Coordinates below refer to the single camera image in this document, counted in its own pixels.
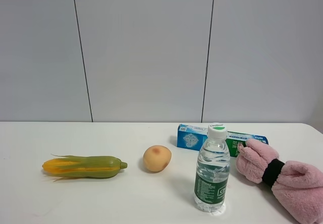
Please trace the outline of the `pink towel black band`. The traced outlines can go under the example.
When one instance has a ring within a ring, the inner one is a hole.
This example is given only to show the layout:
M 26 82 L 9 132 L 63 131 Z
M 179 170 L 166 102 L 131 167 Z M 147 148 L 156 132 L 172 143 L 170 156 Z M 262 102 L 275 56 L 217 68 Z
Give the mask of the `pink towel black band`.
M 299 223 L 322 223 L 322 172 L 313 165 L 282 162 L 276 150 L 255 139 L 237 145 L 237 171 L 267 184 L 279 203 Z

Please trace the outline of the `green white toothpaste box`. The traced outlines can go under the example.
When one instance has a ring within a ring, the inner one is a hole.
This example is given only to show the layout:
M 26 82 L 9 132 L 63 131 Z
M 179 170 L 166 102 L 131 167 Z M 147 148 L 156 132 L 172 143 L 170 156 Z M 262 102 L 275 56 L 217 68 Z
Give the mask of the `green white toothpaste box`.
M 255 139 L 268 145 L 267 137 L 228 131 L 226 143 L 231 157 L 239 154 L 238 143 L 246 146 L 247 139 Z M 207 128 L 180 124 L 177 132 L 177 147 L 199 151 L 207 139 Z

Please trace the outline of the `toy peach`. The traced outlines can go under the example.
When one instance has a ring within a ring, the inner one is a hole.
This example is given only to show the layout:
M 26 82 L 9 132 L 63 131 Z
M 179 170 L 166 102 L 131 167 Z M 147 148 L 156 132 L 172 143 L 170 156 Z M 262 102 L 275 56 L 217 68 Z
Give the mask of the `toy peach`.
M 150 172 L 163 171 L 172 158 L 171 151 L 161 145 L 154 145 L 149 147 L 143 155 L 143 165 Z

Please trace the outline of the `clear water bottle green label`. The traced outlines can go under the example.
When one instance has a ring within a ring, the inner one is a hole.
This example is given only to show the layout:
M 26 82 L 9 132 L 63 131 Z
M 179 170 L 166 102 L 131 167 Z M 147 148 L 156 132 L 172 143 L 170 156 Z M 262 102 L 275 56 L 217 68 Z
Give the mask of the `clear water bottle green label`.
M 216 212 L 224 203 L 230 173 L 227 135 L 224 124 L 210 124 L 207 139 L 198 154 L 194 200 L 196 207 L 204 212 Z

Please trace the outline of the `toy corn cob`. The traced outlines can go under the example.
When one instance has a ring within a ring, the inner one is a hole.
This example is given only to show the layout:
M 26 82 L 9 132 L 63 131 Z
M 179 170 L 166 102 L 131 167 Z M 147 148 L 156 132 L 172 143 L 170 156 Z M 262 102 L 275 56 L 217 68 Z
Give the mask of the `toy corn cob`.
M 56 156 L 43 163 L 43 171 L 57 180 L 108 179 L 128 167 L 126 162 L 114 156 Z

